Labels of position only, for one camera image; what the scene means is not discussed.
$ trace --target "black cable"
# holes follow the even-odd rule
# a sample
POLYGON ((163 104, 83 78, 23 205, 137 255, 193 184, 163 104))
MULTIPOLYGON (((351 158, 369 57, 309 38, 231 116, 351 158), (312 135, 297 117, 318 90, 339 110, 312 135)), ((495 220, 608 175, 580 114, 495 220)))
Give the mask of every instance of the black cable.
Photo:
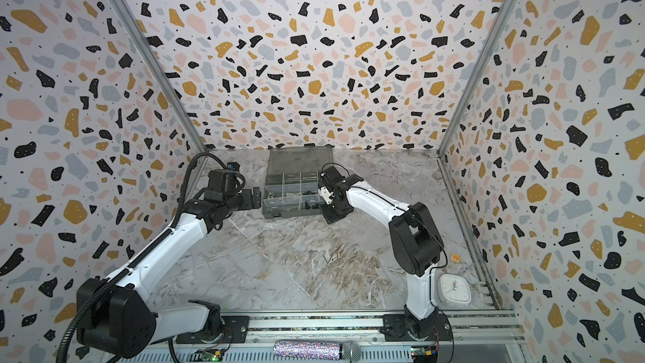
POLYGON ((170 358, 173 363, 181 363, 175 354, 175 346, 172 343, 172 338, 168 339, 168 351, 170 352, 170 358))
POLYGON ((101 298, 106 293, 108 293, 108 291, 112 287, 114 287, 114 285, 116 285, 119 282, 119 280, 125 278, 125 276, 127 276, 128 273, 130 273, 129 270, 122 270, 121 272, 119 272, 119 274, 116 275, 114 278, 112 278, 109 282, 102 285, 76 312, 76 316, 72 319, 72 321, 70 322, 70 325, 65 330, 65 333, 60 338, 60 345, 58 347, 58 353, 56 354, 56 363, 67 362, 67 352, 69 351, 72 337, 74 336, 74 333, 76 332, 76 328, 78 327, 79 323, 81 322, 83 317, 85 317, 85 314, 87 314, 87 312, 91 310, 93 306, 99 300, 101 300, 101 298))
POLYGON ((350 176, 350 175, 351 175, 351 174, 350 174, 350 170, 348 170, 347 168, 345 168, 345 166, 344 166, 344 165, 342 165, 342 164, 338 164, 338 163, 334 163, 334 162, 323 164, 323 165, 322 165, 322 167, 320 168, 320 170, 321 170, 321 171, 322 171, 322 170, 324 170, 324 169, 325 169, 325 165, 330 165, 330 164, 332 164, 332 165, 338 165, 339 167, 342 167, 342 168, 343 168, 343 170, 345 170, 345 172, 347 173, 347 176, 350 176))
POLYGON ((195 155, 190 160, 190 163, 188 163, 188 167, 186 168, 186 173, 184 174, 184 181, 181 183, 181 190, 179 191, 179 200, 177 201, 177 213, 175 214, 175 218, 172 219, 172 223, 170 224, 171 228, 176 228, 177 224, 179 223, 179 218, 181 217, 182 212, 184 211, 184 202, 186 201, 186 192, 188 191, 188 182, 190 180, 190 173, 193 171, 193 168, 195 168, 196 165, 198 165, 198 160, 202 157, 210 157, 214 159, 216 162, 219 163, 219 165, 222 166, 223 169, 227 169, 226 165, 222 162, 222 160, 219 159, 219 157, 211 154, 211 153, 198 153, 195 155))

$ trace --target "clock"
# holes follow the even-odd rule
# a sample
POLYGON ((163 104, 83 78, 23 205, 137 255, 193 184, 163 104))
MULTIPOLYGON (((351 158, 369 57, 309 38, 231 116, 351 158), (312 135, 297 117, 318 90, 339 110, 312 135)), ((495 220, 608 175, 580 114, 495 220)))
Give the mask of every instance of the clock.
POLYGON ((453 306, 470 304, 470 286, 461 276, 445 274, 439 278, 439 294, 441 300, 453 306))

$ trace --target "marble floor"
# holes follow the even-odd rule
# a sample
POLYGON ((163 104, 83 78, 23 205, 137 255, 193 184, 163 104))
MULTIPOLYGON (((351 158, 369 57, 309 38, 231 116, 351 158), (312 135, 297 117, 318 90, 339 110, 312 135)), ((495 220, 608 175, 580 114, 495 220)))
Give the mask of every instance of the marble floor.
MULTIPOLYGON (((247 188, 264 190, 269 150, 214 154, 241 165, 247 188)), ((215 168, 210 161, 197 190, 215 168)), ((428 206, 447 255, 461 256, 439 275, 453 273, 467 279, 472 303, 466 309, 493 308, 434 155, 334 149, 334 161, 397 200, 428 206)), ((220 304, 223 310, 399 310, 406 301, 406 283, 387 228, 358 209, 331 225, 321 215, 266 220, 256 209, 236 212, 221 231, 212 231, 194 245, 147 303, 158 311, 193 298, 220 304)), ((439 306, 456 309, 442 302, 439 306)))

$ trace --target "terrazzo wallpaper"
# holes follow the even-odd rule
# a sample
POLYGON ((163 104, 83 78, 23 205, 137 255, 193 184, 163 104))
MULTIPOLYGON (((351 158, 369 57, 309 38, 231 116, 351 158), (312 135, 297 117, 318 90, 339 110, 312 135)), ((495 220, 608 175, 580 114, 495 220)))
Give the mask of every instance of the terrazzo wallpaper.
POLYGON ((519 0, 446 161, 537 362, 645 362, 643 0, 519 0))
POLYGON ((431 149, 502 0, 127 0, 209 148, 431 149))
POLYGON ((4 3, 0 361, 51 362, 78 286, 161 230, 195 151, 106 0, 4 3))

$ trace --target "clock face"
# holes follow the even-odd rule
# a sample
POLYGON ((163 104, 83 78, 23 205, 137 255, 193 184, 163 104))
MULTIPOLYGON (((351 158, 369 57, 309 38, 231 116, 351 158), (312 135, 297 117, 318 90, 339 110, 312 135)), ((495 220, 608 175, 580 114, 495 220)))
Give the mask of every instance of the clock face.
POLYGON ((450 303, 470 303, 470 288, 466 279, 456 275, 442 275, 439 279, 442 298, 450 303))

